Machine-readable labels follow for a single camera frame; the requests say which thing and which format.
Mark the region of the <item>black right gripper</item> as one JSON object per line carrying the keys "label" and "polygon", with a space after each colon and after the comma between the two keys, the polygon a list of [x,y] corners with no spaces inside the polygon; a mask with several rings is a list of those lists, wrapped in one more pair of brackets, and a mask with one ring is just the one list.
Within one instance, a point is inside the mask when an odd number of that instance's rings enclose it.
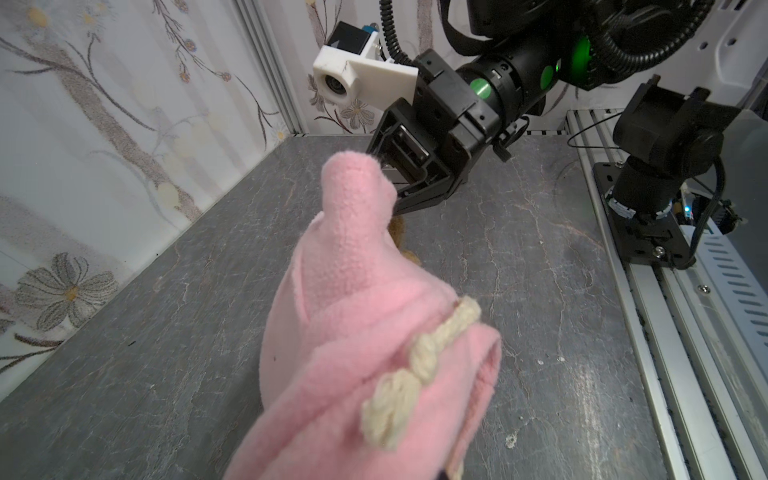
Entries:
{"label": "black right gripper", "polygon": [[509,160],[509,146],[524,133],[516,124],[530,107],[530,60],[519,49],[497,49],[457,69],[428,50],[414,64],[413,99],[385,110],[367,149],[406,181],[396,215],[447,200],[487,148]]}

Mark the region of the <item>brown plush teddy bear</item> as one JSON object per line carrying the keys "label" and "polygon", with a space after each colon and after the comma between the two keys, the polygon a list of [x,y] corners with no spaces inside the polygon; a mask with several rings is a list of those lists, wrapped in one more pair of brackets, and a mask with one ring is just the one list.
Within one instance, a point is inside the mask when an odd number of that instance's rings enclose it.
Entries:
{"label": "brown plush teddy bear", "polygon": [[404,248],[406,232],[404,218],[402,216],[393,216],[388,224],[387,230],[400,254],[415,265],[421,266],[421,260],[412,251]]}

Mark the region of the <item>pink bear hoodie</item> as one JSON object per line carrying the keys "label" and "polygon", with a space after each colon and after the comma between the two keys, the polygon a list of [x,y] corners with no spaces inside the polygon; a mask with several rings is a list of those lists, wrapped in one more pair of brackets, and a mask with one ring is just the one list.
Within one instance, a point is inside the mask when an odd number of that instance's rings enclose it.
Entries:
{"label": "pink bear hoodie", "polygon": [[494,394],[499,332],[405,257],[378,161],[333,155],[322,209],[274,297],[259,360],[263,413],[229,479],[458,479]]}

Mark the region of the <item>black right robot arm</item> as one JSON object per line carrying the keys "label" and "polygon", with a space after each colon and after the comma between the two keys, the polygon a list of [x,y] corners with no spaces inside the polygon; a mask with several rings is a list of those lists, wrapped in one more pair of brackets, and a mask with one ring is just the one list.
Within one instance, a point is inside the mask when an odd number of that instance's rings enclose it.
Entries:
{"label": "black right robot arm", "polygon": [[399,215],[447,200],[485,151],[508,160],[560,83],[590,91],[650,72],[667,89],[703,87],[737,105],[767,70],[763,1],[471,1],[469,34],[449,10],[439,3],[448,43],[466,59],[458,67],[432,49],[407,55],[392,4],[380,5],[389,57],[417,73],[409,94],[385,102],[368,148],[405,179]]}

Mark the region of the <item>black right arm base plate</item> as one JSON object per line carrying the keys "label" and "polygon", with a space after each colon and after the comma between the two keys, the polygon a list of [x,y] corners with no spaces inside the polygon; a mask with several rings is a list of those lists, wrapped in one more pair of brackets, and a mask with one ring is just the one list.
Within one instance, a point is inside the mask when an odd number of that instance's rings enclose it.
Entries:
{"label": "black right arm base plate", "polygon": [[685,269],[690,259],[690,247],[673,213],[649,220],[622,216],[609,205],[620,168],[601,162],[596,163],[592,171],[620,260],[631,264]]}

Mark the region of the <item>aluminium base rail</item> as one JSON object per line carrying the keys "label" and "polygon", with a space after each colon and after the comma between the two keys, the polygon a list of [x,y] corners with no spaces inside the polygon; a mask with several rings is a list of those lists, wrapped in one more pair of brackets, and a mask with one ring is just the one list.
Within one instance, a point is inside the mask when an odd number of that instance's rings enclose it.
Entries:
{"label": "aluminium base rail", "polygon": [[571,110],[566,126],[616,280],[672,479],[767,475],[767,296],[715,226],[686,270],[624,262],[595,181],[620,165],[614,110]]}

